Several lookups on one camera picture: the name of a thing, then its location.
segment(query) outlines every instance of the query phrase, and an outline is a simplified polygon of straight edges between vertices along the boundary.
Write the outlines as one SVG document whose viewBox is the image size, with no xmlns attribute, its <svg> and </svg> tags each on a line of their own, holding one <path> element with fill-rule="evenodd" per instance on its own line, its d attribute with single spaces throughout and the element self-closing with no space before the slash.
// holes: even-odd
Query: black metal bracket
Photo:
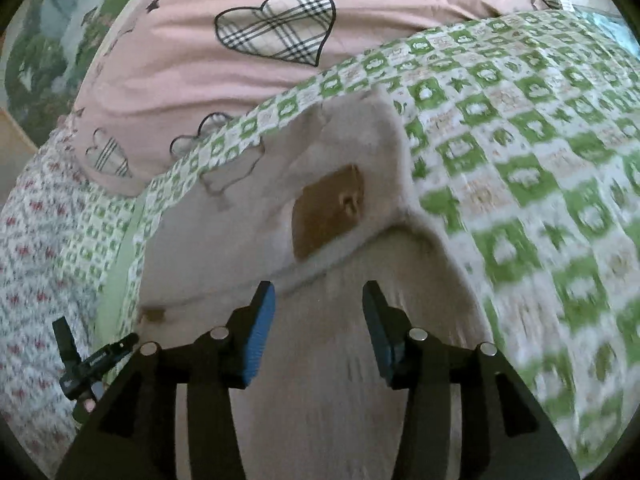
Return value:
<svg viewBox="0 0 640 480">
<path fill-rule="evenodd" d="M 443 344 L 390 307 L 377 282 L 365 284 L 362 306 L 381 377 L 409 389 L 394 480 L 445 478 L 451 384 L 462 393 L 461 479 L 579 480 L 551 421 L 492 343 Z"/>
<path fill-rule="evenodd" d="M 69 400 L 88 398 L 100 400 L 95 395 L 95 385 L 99 384 L 107 372 L 129 355 L 138 342 L 138 336 L 131 333 L 116 343 L 103 346 L 87 359 L 82 360 L 64 317 L 53 322 L 53 333 L 65 365 L 65 373 L 60 379 L 60 388 Z"/>
<path fill-rule="evenodd" d="M 107 389 L 66 454 L 63 480 L 175 479 L 175 394 L 187 384 L 191 477 L 244 480 L 229 388 L 258 372 L 275 310 L 270 282 L 190 345 L 143 344 Z"/>
</svg>

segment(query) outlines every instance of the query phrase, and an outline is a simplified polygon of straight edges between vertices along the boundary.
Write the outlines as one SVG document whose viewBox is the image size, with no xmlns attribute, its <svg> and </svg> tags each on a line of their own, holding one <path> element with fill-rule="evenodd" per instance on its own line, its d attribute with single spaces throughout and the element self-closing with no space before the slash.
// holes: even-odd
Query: brown patch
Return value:
<svg viewBox="0 0 640 480">
<path fill-rule="evenodd" d="M 146 308 L 143 316 L 149 323 L 162 323 L 164 321 L 164 308 Z"/>
<path fill-rule="evenodd" d="M 351 164 L 306 186 L 291 216 L 294 256 L 303 260 L 359 224 L 364 181 Z"/>
</svg>

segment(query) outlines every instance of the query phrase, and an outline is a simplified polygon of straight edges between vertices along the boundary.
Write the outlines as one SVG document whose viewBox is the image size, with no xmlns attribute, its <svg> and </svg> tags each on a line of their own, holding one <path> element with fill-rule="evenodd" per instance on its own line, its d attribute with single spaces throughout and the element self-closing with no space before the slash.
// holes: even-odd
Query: green and white pattern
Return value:
<svg viewBox="0 0 640 480">
<path fill-rule="evenodd" d="M 146 241 L 202 171 L 303 110 L 386 85 L 422 206 L 468 271 L 494 339 L 584 472 L 640 381 L 640 64 L 573 14 L 438 27 L 367 51 L 264 103 L 150 184 L 117 338 L 135 322 Z M 62 270 L 104 286 L 133 200 L 96 190 Z"/>
</svg>

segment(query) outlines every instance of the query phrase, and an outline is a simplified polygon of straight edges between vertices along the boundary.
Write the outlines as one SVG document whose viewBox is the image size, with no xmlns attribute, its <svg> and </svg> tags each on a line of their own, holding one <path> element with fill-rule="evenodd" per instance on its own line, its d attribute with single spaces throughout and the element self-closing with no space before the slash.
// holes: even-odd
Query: silver screw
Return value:
<svg viewBox="0 0 640 480">
<path fill-rule="evenodd" d="M 93 399 L 85 400 L 84 408 L 86 409 L 87 413 L 91 413 L 93 410 L 95 410 L 95 400 Z"/>
<path fill-rule="evenodd" d="M 152 341 L 148 343 L 144 343 L 140 347 L 140 353 L 144 356 L 149 357 L 150 355 L 155 354 L 158 351 L 158 345 Z"/>
<path fill-rule="evenodd" d="M 498 353 L 498 349 L 495 347 L 493 343 L 482 343 L 480 345 L 480 351 L 484 355 L 488 355 L 489 357 L 493 357 Z"/>
<path fill-rule="evenodd" d="M 427 331 L 421 328 L 412 328 L 409 330 L 409 337 L 414 341 L 424 341 L 428 336 Z"/>
<path fill-rule="evenodd" d="M 216 341 L 222 341 L 229 337 L 229 329 L 226 326 L 217 326 L 209 332 L 209 335 Z"/>
</svg>

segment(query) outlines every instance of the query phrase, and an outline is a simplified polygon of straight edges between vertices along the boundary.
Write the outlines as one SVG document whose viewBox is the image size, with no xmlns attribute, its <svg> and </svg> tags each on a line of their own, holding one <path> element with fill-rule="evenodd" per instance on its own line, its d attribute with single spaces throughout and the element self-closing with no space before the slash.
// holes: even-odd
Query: floral patterned fabric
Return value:
<svg viewBox="0 0 640 480">
<path fill-rule="evenodd" d="M 28 164 L 0 214 L 0 410 L 24 449 L 52 476 L 75 437 L 73 404 L 51 323 L 66 316 L 88 355 L 96 294 L 57 278 L 56 257 L 76 228 L 88 188 L 73 160 L 68 126 Z"/>
</svg>

